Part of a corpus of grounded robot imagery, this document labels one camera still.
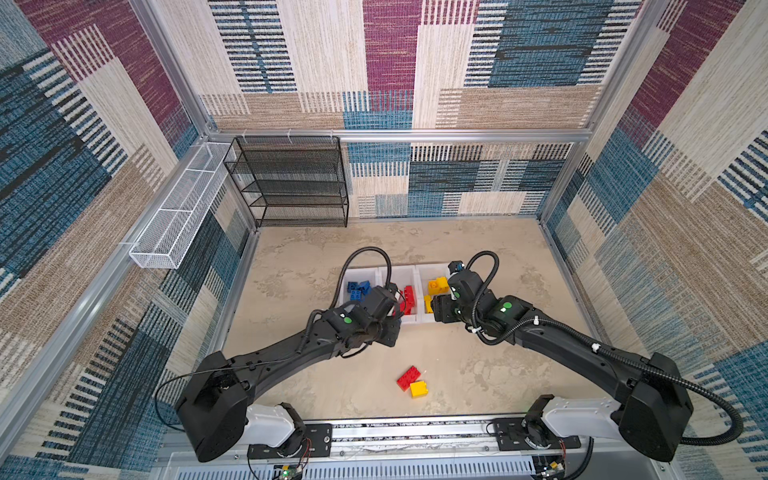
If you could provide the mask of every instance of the black wire shelf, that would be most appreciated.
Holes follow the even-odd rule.
[[[346,227],[337,137],[236,137],[224,162],[258,227]]]

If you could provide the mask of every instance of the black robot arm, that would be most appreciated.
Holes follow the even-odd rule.
[[[681,379],[677,365],[668,357],[654,353],[648,359],[625,352],[552,319],[516,296],[497,298],[488,285],[498,269],[498,258],[493,252],[481,252],[473,257],[470,266],[481,255],[495,261],[485,281],[462,262],[451,262],[451,293],[432,299],[435,321],[464,322],[465,328],[487,345],[520,345],[590,380],[620,404],[611,420],[621,437],[655,460],[671,461],[680,443],[720,445],[741,434],[743,423],[738,412],[714,393]],[[708,439],[683,437],[694,412],[686,389],[723,408],[732,419],[729,430]]]
[[[349,258],[341,277],[358,252]],[[386,288],[375,286],[362,302],[313,311],[304,331],[278,343],[230,359],[221,351],[205,357],[174,406],[197,459],[208,462],[234,446],[248,423],[248,406],[288,377],[352,349],[359,352],[374,342],[394,346],[401,316],[397,291],[394,283],[387,283]],[[338,295],[337,288],[334,303]],[[290,453],[302,440],[303,424],[290,405],[283,407],[296,426],[281,445]]]

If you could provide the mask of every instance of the striped wall panel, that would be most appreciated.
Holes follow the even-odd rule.
[[[555,128],[584,125],[641,4],[159,0],[157,10],[219,128]],[[390,99],[361,108],[366,96]]]
[[[222,187],[178,270],[133,267],[81,344],[8,460],[0,478],[113,472],[146,475],[167,427],[157,419],[153,395],[172,376],[197,368],[249,232],[227,208],[237,192]],[[174,420],[174,393],[160,396]]]
[[[547,219],[604,339],[668,355],[744,417],[737,442],[678,449],[688,478],[768,472],[766,18],[759,0],[670,2]],[[727,428],[692,400],[691,435]]]
[[[536,215],[571,144],[342,145],[351,217]]]
[[[0,0],[0,50],[1,402],[197,132],[127,0]],[[210,225],[232,243],[211,259],[216,303],[242,251],[244,225],[232,219],[221,212]],[[0,478],[147,471],[163,433],[147,378],[160,378],[194,313],[163,294],[166,276],[129,274]],[[204,311],[206,332],[215,307]],[[200,338],[197,355],[204,335],[183,338]]]

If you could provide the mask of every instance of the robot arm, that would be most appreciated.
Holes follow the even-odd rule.
[[[267,348],[231,359],[221,352],[205,357],[175,405],[197,459],[213,460],[241,437],[251,444],[279,446],[285,456],[293,454],[300,447],[304,425],[291,405],[251,404],[321,360],[373,342],[394,346],[400,319],[388,312],[397,305],[397,286],[387,287],[372,288],[361,303],[313,311],[303,332]]]
[[[349,263],[365,250],[380,252],[391,269],[383,250],[357,250],[342,268],[332,304]],[[485,281],[468,268],[481,255],[495,258],[494,269]],[[461,262],[451,262],[449,267],[451,293],[432,299],[435,321],[463,322],[488,345],[506,341],[535,350],[591,380],[614,399],[597,406],[582,401],[567,405],[562,399],[540,397],[525,417],[528,436],[539,445],[547,445],[552,436],[623,438],[640,453],[669,462],[680,443],[720,445],[741,434],[743,423],[738,412],[719,396],[681,379],[677,366],[666,356],[655,353],[647,359],[600,344],[515,296],[496,298],[488,290],[498,268],[494,253],[475,255],[468,267]],[[386,287],[374,287],[362,302],[313,311],[303,332],[246,355],[225,359],[221,352],[215,352],[203,359],[175,404],[197,459],[208,462],[241,439],[278,447],[284,456],[298,450],[305,429],[289,404],[251,404],[277,383],[321,360],[359,349],[353,353],[356,355],[374,342],[394,346],[401,316],[397,291],[388,274]],[[486,333],[495,338],[489,339]],[[723,408],[732,420],[729,430],[705,439],[683,437],[694,411],[686,389]]]
[[[738,411],[712,392],[683,380],[672,359],[660,353],[648,359],[601,344],[516,296],[496,298],[488,284],[498,269],[498,257],[481,252],[470,260],[470,266],[483,255],[495,260],[485,281],[462,262],[451,262],[451,293],[432,299],[435,321],[464,322],[487,345],[506,341],[539,352],[592,381],[614,399],[602,404],[575,401],[568,410],[563,399],[542,396],[526,416],[529,437],[539,438],[544,445],[551,434],[623,438],[647,457],[670,462],[680,443],[721,445],[741,434]],[[683,437],[694,412],[686,389],[723,408],[732,420],[729,430],[707,439]]]

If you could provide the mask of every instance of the red lego brick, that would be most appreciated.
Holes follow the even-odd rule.
[[[408,372],[403,374],[399,379],[397,379],[397,384],[400,386],[403,392],[405,392],[412,383],[414,383],[416,380],[419,379],[419,377],[422,375],[420,371],[416,369],[416,367],[412,366],[408,369]]]
[[[402,295],[406,298],[405,305],[400,303],[403,315],[411,315],[414,307],[416,307],[416,298],[413,296],[413,287],[408,285],[402,291]]]

